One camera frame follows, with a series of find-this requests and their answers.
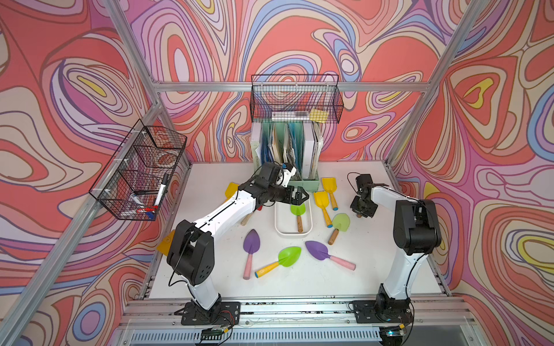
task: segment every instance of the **purple shovel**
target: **purple shovel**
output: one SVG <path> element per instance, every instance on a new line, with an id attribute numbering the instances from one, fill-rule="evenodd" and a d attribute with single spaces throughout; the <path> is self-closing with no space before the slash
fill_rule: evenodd
<path id="1" fill-rule="evenodd" d="M 252 271 L 252 254 L 260 250 L 260 236 L 255 229 L 251 229 L 244 238 L 243 244 L 244 251 L 248 252 L 248 259 L 246 261 L 246 267 L 244 268 L 243 279 L 250 279 L 250 272 Z"/>
<path id="2" fill-rule="evenodd" d="M 330 259 L 331 261 L 340 264 L 344 268 L 348 268 L 350 270 L 356 269 L 356 265 L 354 263 L 350 263 L 338 257 L 329 255 L 329 252 L 327 251 L 327 246 L 318 241 L 307 241 L 306 248 L 308 249 L 308 252 L 317 260 L 323 261 L 324 259 Z"/>

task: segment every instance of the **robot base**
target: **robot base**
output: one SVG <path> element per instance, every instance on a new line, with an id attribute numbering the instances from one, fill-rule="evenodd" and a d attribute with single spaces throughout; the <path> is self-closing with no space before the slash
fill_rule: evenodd
<path id="1" fill-rule="evenodd" d="M 236 325 L 240 318 L 240 302 L 222 302 L 221 296 L 219 296 L 210 310 L 204 310 L 201 306 L 190 301 L 184 305 L 184 308 L 175 311 L 173 314 L 182 316 L 181 324 L 183 326 Z"/>
<path id="2" fill-rule="evenodd" d="M 379 294 L 374 301 L 353 301 L 352 309 L 356 322 L 365 323 L 403 323 L 413 321 L 412 311 L 409 309 L 410 299 L 396 300 L 389 298 L 383 288 L 379 287 Z"/>

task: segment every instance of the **yellow sticky note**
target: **yellow sticky note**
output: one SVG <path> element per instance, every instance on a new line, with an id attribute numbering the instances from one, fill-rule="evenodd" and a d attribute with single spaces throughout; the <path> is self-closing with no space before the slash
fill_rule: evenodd
<path id="1" fill-rule="evenodd" d="M 312 108 L 312 110 L 310 111 L 310 120 L 311 121 L 326 123 L 328 116 L 329 116 L 329 112 L 327 112 L 327 111 L 321 111 L 321 110 L 315 109 L 315 108 Z"/>
<path id="2" fill-rule="evenodd" d="M 173 236 L 175 235 L 175 230 L 172 230 L 169 235 L 162 239 L 161 243 L 158 245 L 158 251 L 166 255 L 170 253 L 171 242 L 173 241 Z"/>

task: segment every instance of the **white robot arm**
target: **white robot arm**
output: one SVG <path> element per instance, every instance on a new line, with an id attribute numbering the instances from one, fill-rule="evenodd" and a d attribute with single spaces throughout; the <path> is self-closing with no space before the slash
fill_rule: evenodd
<path id="1" fill-rule="evenodd" d="M 214 242 L 235 223 L 268 201 L 300 205 L 308 199 L 302 188 L 289 187 L 296 168 L 266 162 L 260 173 L 241 184 L 236 195 L 193 223 L 181 221 L 176 229 L 167 263 L 187 283 L 193 303 L 209 315 L 217 313 L 221 297 L 210 273 L 214 266 Z"/>

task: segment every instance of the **colorful patterned wall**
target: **colorful patterned wall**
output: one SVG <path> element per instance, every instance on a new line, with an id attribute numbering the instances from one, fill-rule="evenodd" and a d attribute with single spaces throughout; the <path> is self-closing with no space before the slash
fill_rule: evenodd
<path id="1" fill-rule="evenodd" d="M 149 106 L 99 1 L 0 2 L 0 318 Z M 102 210 L 18 345 L 104 345 L 138 293 L 171 198 L 155 223 Z"/>
<path id="2" fill-rule="evenodd" d="M 250 81 L 325 73 L 342 81 L 428 81 L 465 1 L 135 0 L 127 19 L 153 78 Z M 384 159 L 419 93 L 347 92 L 321 159 Z M 161 95 L 192 161 L 250 161 L 249 93 Z"/>
<path id="3" fill-rule="evenodd" d="M 394 171 L 493 345 L 554 345 L 554 5 L 493 0 Z"/>

